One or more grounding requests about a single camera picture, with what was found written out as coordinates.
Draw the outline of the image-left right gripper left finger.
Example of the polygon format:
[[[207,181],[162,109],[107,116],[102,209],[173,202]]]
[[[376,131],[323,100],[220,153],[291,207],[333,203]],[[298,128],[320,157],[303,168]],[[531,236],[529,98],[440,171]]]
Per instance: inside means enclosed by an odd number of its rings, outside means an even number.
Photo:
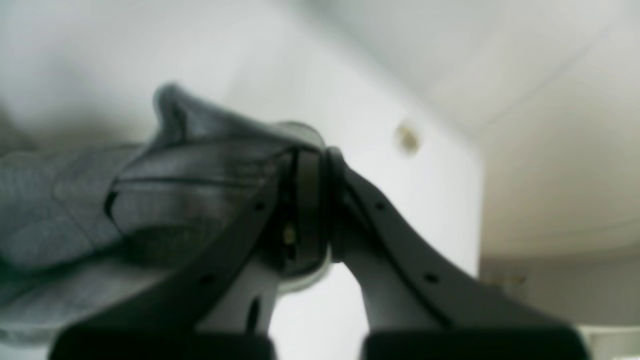
[[[282,287],[329,255],[325,155],[294,149],[201,255],[55,341],[51,360],[276,360],[268,331]]]

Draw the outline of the image-left right gripper right finger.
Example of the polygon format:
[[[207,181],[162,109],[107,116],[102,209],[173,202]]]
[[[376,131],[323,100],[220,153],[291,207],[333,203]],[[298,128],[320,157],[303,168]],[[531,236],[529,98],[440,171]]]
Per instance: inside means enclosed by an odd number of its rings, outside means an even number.
[[[428,244],[390,200],[327,150],[338,259],[358,281],[362,360],[588,360],[567,322],[510,300]]]

